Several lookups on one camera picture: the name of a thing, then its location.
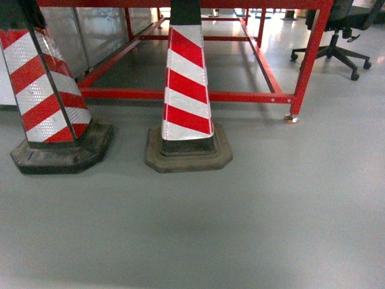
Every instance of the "black office chair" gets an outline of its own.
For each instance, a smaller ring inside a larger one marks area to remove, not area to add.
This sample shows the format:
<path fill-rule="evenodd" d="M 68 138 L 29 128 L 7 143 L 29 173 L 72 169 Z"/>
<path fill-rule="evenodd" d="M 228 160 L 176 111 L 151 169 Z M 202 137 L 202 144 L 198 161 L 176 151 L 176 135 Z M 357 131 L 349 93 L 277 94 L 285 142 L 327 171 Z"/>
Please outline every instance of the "black office chair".
<path fill-rule="evenodd" d="M 338 33 L 342 30 L 342 38 L 352 42 L 359 37 L 352 36 L 352 28 L 358 30 L 368 29 L 379 14 L 385 0 L 377 0 L 372 8 L 363 8 L 353 6 L 353 0 L 335 0 L 331 9 L 325 31 L 334 30 L 328 46 L 322 46 L 318 49 L 317 58 L 326 56 L 327 58 L 336 57 L 338 60 L 352 68 L 351 80 L 358 80 L 360 75 L 357 73 L 358 67 L 348 58 L 361 58 L 365 60 L 364 69 L 371 68 L 369 57 L 358 54 L 344 48 L 337 47 Z M 316 11 L 309 10 L 306 16 L 306 25 L 308 29 L 312 29 Z M 291 59 L 294 61 L 298 58 L 296 52 L 306 52 L 306 48 L 293 49 Z"/>

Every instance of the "chair wheel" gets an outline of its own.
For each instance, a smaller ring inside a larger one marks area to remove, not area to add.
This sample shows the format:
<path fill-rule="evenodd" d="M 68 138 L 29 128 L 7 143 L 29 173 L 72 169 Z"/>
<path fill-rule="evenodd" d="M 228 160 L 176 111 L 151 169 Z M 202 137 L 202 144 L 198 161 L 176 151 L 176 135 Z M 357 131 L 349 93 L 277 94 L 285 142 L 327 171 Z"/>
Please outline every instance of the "chair wheel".
<path fill-rule="evenodd" d="M 364 69 L 369 69 L 372 67 L 372 63 L 371 62 L 368 62 L 368 61 L 365 61 L 364 65 L 363 65 L 363 68 Z"/>
<path fill-rule="evenodd" d="M 359 80 L 360 78 L 360 75 L 358 73 L 352 73 L 351 74 L 351 80 Z"/>

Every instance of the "traffic cone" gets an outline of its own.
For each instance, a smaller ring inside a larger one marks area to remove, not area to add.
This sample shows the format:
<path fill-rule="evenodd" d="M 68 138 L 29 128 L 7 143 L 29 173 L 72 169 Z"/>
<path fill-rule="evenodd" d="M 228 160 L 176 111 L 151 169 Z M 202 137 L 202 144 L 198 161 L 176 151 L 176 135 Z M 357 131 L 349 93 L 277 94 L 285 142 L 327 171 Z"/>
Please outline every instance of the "traffic cone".
<path fill-rule="evenodd" d="M 103 158 L 112 126 L 91 118 L 54 40 L 44 35 L 37 4 L 9 2 L 0 4 L 9 20 L 1 22 L 0 40 L 26 135 L 11 157 L 26 174 L 81 172 Z"/>
<path fill-rule="evenodd" d="M 212 122 L 199 0 L 171 1 L 164 117 L 151 128 L 146 164 L 161 173 L 222 169 L 232 152 Z"/>

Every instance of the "red metal table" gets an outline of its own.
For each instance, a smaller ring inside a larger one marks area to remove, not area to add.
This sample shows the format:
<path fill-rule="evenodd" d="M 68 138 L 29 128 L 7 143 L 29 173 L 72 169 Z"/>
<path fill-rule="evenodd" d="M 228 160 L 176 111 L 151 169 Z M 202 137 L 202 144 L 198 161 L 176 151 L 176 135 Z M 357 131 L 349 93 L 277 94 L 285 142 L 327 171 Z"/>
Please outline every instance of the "red metal table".
<path fill-rule="evenodd" d="M 38 0 L 41 7 L 118 7 L 125 8 L 126 15 L 128 8 L 153 8 L 169 7 L 170 0 Z M 257 7 L 262 8 L 262 18 L 260 20 L 259 34 L 257 37 L 251 36 L 247 31 L 247 18 L 215 18 L 215 20 L 236 20 L 239 21 L 245 32 L 245 37 L 205 37 L 211 41 L 249 41 L 251 48 L 257 58 L 265 80 L 268 84 L 270 93 L 264 92 L 218 92 L 210 91 L 211 101 L 226 102 L 260 102 L 270 104 L 289 104 L 290 115 L 286 120 L 290 123 L 297 123 L 307 84 L 313 68 L 314 61 L 321 42 L 322 34 L 330 13 L 333 0 L 313 1 L 313 0 L 201 0 L 202 8 L 242 8 Z M 276 78 L 273 75 L 262 51 L 263 25 L 265 21 L 264 11 L 267 8 L 288 8 L 288 9 L 314 9 L 318 10 L 316 19 L 310 34 L 303 64 L 300 69 L 297 85 L 293 94 L 283 93 Z M 119 61 L 125 54 L 133 49 L 142 40 L 165 40 L 167 36 L 149 35 L 167 18 L 162 18 L 157 23 L 153 23 L 140 35 L 133 35 L 128 20 L 130 43 L 126 45 L 118 54 L 113 55 L 108 61 L 93 69 L 84 79 L 78 82 L 82 95 L 85 98 L 120 98 L 120 99 L 163 99 L 163 90 L 137 90 L 137 89 L 114 89 L 114 88 L 95 88 L 90 87 L 103 73 Z"/>

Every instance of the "epoxy floor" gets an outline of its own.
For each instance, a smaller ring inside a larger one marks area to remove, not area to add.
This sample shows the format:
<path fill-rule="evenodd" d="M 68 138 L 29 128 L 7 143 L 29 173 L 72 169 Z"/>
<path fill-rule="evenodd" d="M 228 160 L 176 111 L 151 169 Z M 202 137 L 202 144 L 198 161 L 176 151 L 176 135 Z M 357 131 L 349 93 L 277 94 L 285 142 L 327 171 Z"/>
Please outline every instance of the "epoxy floor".
<path fill-rule="evenodd" d="M 2 108 L 0 288 L 385 288 L 385 27 L 360 33 L 340 46 L 372 68 L 354 60 L 353 82 L 336 59 L 317 60 L 298 125 L 284 123 L 285 105 L 213 103 L 234 154 L 219 171 L 156 173 L 144 151 L 162 103 L 93 101 L 115 127 L 105 160 L 23 176 L 9 156 L 20 118 Z M 304 20 L 266 22 L 263 50 L 286 92 L 303 57 L 290 62 L 291 49 L 308 36 Z M 141 43 L 95 85 L 163 87 L 166 48 Z M 211 90 L 267 88 L 245 43 L 205 49 Z"/>

